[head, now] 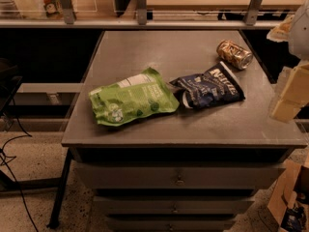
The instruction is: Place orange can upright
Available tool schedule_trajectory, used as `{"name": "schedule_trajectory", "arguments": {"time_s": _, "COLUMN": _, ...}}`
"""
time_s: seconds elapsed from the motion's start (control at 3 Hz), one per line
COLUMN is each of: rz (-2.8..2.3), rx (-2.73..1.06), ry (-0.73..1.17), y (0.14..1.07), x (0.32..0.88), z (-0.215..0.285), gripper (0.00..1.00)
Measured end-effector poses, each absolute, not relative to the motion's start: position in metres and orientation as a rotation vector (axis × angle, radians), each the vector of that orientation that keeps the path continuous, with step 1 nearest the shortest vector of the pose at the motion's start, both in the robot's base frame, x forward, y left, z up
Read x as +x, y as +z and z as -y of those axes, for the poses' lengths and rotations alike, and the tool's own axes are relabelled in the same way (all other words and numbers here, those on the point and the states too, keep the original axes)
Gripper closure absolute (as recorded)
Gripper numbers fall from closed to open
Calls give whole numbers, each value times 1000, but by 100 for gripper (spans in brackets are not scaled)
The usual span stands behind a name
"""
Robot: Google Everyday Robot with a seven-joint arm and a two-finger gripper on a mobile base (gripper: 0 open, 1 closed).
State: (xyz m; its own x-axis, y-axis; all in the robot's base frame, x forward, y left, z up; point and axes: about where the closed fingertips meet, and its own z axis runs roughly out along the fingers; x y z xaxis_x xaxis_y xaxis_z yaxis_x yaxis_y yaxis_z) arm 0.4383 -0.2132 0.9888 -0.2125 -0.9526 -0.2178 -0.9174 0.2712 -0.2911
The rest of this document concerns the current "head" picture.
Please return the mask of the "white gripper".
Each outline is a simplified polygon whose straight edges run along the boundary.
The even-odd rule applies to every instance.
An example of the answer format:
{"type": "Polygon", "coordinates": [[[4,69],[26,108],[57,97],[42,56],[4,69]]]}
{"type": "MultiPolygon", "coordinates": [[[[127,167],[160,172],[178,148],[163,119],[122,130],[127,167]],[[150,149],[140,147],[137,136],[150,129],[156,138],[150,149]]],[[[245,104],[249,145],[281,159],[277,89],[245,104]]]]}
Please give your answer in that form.
{"type": "MultiPolygon", "coordinates": [[[[289,52],[301,60],[309,60],[309,0],[267,33],[276,43],[288,41],[289,52]]],[[[309,65],[284,67],[279,74],[269,106],[269,116],[289,122],[309,103],[309,65]]]]}

